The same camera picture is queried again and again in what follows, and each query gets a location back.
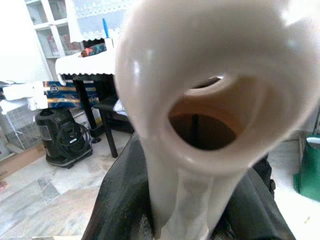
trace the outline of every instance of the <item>green container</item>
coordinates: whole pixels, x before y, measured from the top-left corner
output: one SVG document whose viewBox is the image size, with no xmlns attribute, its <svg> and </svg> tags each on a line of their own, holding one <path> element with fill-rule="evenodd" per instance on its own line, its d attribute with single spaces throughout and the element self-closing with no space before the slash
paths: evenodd
<svg viewBox="0 0 320 240">
<path fill-rule="evenodd" d="M 293 182 L 298 193 L 320 202 L 320 135 L 307 137 L 300 172 Z"/>
</svg>

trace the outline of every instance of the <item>cable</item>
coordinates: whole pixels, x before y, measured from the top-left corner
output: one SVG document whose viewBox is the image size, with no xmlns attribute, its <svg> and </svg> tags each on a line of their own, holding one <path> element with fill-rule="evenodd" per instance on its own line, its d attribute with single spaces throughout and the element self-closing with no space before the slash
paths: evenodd
<svg viewBox="0 0 320 240">
<path fill-rule="evenodd" d="M 84 146 L 79 150 L 72 149 L 77 144 L 84 140 Z M 76 122 L 68 122 L 63 125 L 56 135 L 57 147 L 60 152 L 66 158 L 74 158 L 81 156 L 88 150 L 88 146 L 91 143 L 91 137 L 89 130 Z"/>
</svg>

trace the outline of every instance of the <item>cabinet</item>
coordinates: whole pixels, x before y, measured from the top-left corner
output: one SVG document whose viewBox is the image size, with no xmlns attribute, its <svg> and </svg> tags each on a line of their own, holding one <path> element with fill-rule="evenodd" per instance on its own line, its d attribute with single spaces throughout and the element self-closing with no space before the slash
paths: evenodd
<svg viewBox="0 0 320 240">
<path fill-rule="evenodd" d="M 82 43 L 70 42 L 65 0 L 25 0 L 42 58 L 51 79 L 57 81 L 56 60 L 83 50 Z"/>
</svg>

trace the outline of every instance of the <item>marble floor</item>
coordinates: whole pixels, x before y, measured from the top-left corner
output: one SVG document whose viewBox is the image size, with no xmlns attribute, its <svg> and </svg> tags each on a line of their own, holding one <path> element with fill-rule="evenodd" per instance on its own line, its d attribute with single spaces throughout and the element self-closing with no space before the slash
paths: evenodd
<svg viewBox="0 0 320 240">
<path fill-rule="evenodd" d="M 130 138 L 113 132 L 120 152 Z M 297 240 L 320 238 L 320 202 L 295 192 L 299 142 L 285 141 L 269 153 L 275 200 Z M 80 240 L 103 177 L 114 159 L 105 137 L 93 155 L 71 169 L 50 166 L 44 157 L 7 177 L 0 193 L 0 240 Z"/>
</svg>

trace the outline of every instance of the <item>brown cardboard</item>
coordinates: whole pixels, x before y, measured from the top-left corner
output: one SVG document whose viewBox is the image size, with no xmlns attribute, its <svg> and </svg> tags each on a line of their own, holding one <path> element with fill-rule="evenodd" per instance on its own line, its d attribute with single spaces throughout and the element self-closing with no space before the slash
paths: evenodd
<svg viewBox="0 0 320 240">
<path fill-rule="evenodd" d="M 31 164 L 46 154 L 43 144 L 36 145 L 22 153 L 0 161 L 0 180 Z"/>
</svg>

